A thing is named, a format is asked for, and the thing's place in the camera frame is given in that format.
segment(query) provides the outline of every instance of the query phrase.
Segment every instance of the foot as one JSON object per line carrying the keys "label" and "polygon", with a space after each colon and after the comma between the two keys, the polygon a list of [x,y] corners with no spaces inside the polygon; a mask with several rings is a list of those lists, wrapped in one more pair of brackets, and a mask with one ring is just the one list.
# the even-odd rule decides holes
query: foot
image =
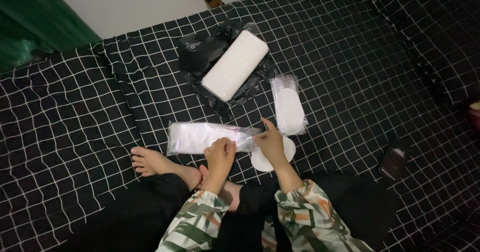
{"label": "foot", "polygon": [[[199,188],[202,189],[203,182],[208,178],[209,172],[207,167],[204,165],[200,165],[200,172],[202,175],[202,181]],[[240,189],[242,187],[243,185],[239,185],[227,180],[223,184],[223,187],[218,194],[218,196],[225,201],[226,204],[228,204],[228,210],[230,212],[237,211],[237,208],[240,204]]]}
{"label": "foot", "polygon": [[131,165],[143,177],[175,173],[185,181],[190,191],[195,189],[202,181],[202,174],[198,169],[174,163],[158,151],[148,150],[144,147],[134,147],[131,149],[131,153],[134,154]]}

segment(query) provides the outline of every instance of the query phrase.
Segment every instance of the black plastic bag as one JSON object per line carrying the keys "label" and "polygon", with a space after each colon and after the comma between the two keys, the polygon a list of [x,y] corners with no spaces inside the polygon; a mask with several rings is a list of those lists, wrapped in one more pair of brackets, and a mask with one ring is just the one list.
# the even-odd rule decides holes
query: black plastic bag
{"label": "black plastic bag", "polygon": [[207,75],[208,71],[244,29],[241,21],[226,20],[218,26],[217,33],[212,36],[202,37],[191,34],[178,39],[178,66],[180,71],[185,73],[193,92],[202,101],[206,101],[215,114],[225,121],[233,119],[229,105],[243,105],[248,99],[255,97],[260,92],[261,80],[269,80],[277,74],[273,60],[267,54],[228,103],[220,100],[202,86],[203,77]]}

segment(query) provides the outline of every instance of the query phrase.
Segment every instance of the patterned sleeve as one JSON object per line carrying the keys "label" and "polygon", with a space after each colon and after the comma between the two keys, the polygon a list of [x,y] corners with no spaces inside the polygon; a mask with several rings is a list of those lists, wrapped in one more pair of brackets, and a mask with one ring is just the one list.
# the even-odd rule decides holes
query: patterned sleeve
{"label": "patterned sleeve", "polygon": [[311,180],[287,194],[278,191],[278,218],[284,225],[293,251],[372,252],[333,209],[325,192]]}
{"label": "patterned sleeve", "polygon": [[200,190],[192,195],[160,240],[160,251],[201,251],[212,248],[229,206],[217,194]]}

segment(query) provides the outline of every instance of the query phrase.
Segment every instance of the green curtain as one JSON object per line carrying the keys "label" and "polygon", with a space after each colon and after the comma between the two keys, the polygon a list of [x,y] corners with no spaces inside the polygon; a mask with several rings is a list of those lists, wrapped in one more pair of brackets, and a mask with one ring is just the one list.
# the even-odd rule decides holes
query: green curtain
{"label": "green curtain", "polygon": [[0,73],[100,40],[63,0],[0,0]]}

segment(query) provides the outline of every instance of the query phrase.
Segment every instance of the white round pad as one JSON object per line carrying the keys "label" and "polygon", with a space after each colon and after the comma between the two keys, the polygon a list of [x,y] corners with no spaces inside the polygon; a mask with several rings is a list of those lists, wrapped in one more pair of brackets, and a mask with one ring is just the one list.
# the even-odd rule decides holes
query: white round pad
{"label": "white round pad", "polygon": [[276,115],[280,132],[293,135],[302,129],[305,112],[294,89],[285,88],[278,93]]}
{"label": "white round pad", "polygon": [[[283,150],[285,152],[285,157],[287,161],[290,163],[297,151],[295,148],[295,143],[287,137],[283,137]],[[268,159],[264,156],[260,147],[255,147],[255,149],[251,153],[251,165],[258,171],[272,171],[273,167]]]}

